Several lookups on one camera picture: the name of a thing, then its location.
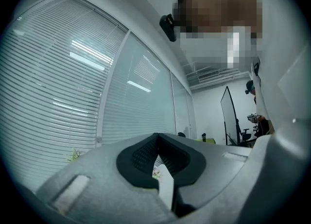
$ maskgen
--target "window blind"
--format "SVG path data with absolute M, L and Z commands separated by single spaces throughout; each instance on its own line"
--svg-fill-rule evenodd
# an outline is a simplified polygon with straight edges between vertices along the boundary
M 110 83 L 103 143 L 143 134 L 175 133 L 169 70 L 134 35 L 129 35 Z
M 186 92 L 187 94 L 187 102 L 188 102 L 188 109 L 189 109 L 189 119 L 190 119 L 190 134 L 191 139 L 197 139 L 196 133 L 196 124 L 195 124 L 195 115 L 194 115 L 194 107 L 191 95 Z
M 173 74 L 172 85 L 174 92 L 177 133 L 181 132 L 185 134 L 186 138 L 190 138 L 190 120 L 186 90 Z
M 95 148 L 98 108 L 125 32 L 82 0 L 43 0 L 17 18 L 0 46 L 1 154 L 35 191 Z

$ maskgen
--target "whiteboard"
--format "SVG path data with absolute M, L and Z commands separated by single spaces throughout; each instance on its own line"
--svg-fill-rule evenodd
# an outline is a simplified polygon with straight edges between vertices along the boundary
M 223 109 L 227 138 L 228 140 L 233 140 L 233 142 L 237 145 L 238 140 L 240 139 L 240 134 L 237 133 L 236 114 L 228 87 L 225 88 L 225 92 L 220 103 Z

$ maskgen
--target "green plant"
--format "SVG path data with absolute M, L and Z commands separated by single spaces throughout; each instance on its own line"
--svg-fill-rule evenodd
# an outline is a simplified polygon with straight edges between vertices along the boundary
M 67 160 L 68 160 L 69 162 L 73 162 L 73 161 L 75 161 L 76 159 L 78 159 L 81 155 L 82 155 L 82 152 L 77 151 L 77 150 L 74 148 L 74 149 L 72 150 L 72 154 L 69 155 L 70 158 L 67 158 Z

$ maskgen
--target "black headset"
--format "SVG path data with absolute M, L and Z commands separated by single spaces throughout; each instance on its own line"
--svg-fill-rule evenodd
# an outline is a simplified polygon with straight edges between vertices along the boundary
M 176 33 L 174 31 L 174 19 L 171 14 L 163 15 L 160 18 L 160 26 L 166 36 L 169 38 L 171 42 L 175 42 L 177 40 Z

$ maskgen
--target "person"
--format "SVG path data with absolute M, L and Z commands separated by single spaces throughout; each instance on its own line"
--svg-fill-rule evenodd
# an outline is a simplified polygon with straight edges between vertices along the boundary
M 246 83 L 245 93 L 246 94 L 251 93 L 252 95 L 254 95 L 254 102 L 255 102 L 255 104 L 257 104 L 257 102 L 256 102 L 256 90 L 254 87 L 253 80 L 248 81 Z M 269 122 L 268 122 L 268 120 L 266 120 L 266 118 L 264 116 L 259 116 L 259 118 L 253 119 L 251 122 L 258 124 L 259 129 L 258 129 L 258 132 L 255 134 L 255 136 L 260 137 L 262 135 L 266 135 L 266 134 L 270 133 Z
M 176 33 L 186 38 L 244 26 L 253 44 L 254 54 L 245 61 L 256 87 L 257 114 L 276 129 L 311 118 L 310 30 L 293 0 L 177 0 L 173 18 Z M 301 88 L 307 89 L 304 97 Z

